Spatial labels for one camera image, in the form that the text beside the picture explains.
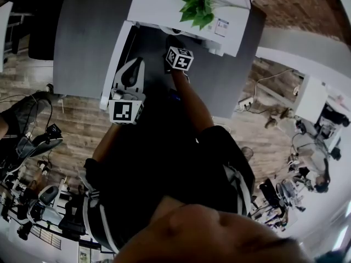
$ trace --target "green leaves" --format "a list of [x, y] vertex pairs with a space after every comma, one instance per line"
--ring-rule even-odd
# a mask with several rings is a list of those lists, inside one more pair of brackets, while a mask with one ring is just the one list
[[193, 26], [199, 26], [200, 30], [212, 22], [214, 15], [212, 14], [211, 0], [182, 0], [185, 6], [180, 10], [182, 21], [193, 20]]

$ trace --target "gray table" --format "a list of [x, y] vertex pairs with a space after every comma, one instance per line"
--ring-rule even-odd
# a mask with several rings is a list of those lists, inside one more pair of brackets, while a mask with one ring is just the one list
[[[54, 87], [60, 94], [100, 98], [107, 68], [132, 0], [65, 0], [56, 34]], [[237, 57], [220, 57], [191, 38], [179, 38], [192, 50], [191, 85], [211, 114], [230, 117], [245, 86], [261, 39], [265, 14], [253, 7]], [[146, 62], [145, 86], [170, 80], [164, 76], [162, 54], [166, 34], [141, 28], [129, 59]]]

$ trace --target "black shirt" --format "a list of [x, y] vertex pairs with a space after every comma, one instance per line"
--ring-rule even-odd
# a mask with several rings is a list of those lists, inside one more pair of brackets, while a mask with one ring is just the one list
[[122, 127], [112, 155], [86, 162], [87, 180], [100, 191], [111, 234], [119, 248], [145, 228], [163, 196], [237, 212], [237, 192], [223, 165], [243, 176], [249, 191], [254, 175], [231, 135], [222, 127], [196, 137], [177, 104], [148, 110], [138, 125]]

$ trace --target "red brick wall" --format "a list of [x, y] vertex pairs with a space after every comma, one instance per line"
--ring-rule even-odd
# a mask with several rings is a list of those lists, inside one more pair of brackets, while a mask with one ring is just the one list
[[254, 0], [267, 14], [267, 27], [291, 28], [351, 44], [351, 30], [339, 0]]

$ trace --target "wooden floor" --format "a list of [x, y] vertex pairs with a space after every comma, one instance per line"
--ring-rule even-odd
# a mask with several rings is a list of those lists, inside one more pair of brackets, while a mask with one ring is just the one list
[[[286, 67], [257, 59], [241, 97], [246, 98], [253, 95], [256, 80], [284, 70]], [[52, 81], [52, 61], [30, 59], [27, 52], [17, 56], [12, 55], [5, 64], [4, 72], [0, 74], [0, 99], [18, 94], [30, 95], [37, 90], [45, 90], [46, 84]], [[301, 83], [301, 80], [293, 73], [287, 72], [282, 77], [265, 80], [262, 83], [293, 100], [292, 90]], [[1, 101], [0, 111], [6, 110], [14, 103], [6, 101], [21, 98], [18, 96]], [[259, 103], [255, 103], [251, 111], [263, 111], [272, 105], [276, 105], [271, 109], [272, 113], [284, 110], [273, 98], [260, 90], [258, 90], [257, 99]], [[76, 190], [80, 183], [78, 170], [82, 169], [85, 160], [92, 156], [100, 139], [108, 130], [110, 122], [108, 114], [99, 110], [99, 101], [95, 99], [67, 96], [63, 99], [63, 107], [64, 109], [60, 103], [53, 104], [53, 115], [50, 122], [57, 124], [62, 130], [64, 142], [49, 156], [53, 170], [48, 182], [58, 184], [62, 178], [67, 176], [66, 183]], [[44, 133], [49, 115], [50, 109], [47, 109], [38, 116], [33, 131], [34, 135]], [[269, 112], [262, 115], [234, 112], [232, 119], [214, 118], [217, 124], [226, 126], [240, 147], [249, 147], [253, 150], [254, 155], [250, 159], [250, 165], [257, 183], [267, 177], [274, 178], [274, 175], [286, 165], [290, 154], [290, 139], [276, 128], [268, 130], [264, 128], [268, 118]], [[29, 170], [25, 177], [28, 180], [31, 180], [37, 170], [37, 160], [38, 158], [32, 158], [27, 162]], [[280, 171], [277, 178], [284, 178], [286, 172], [287, 168]]]

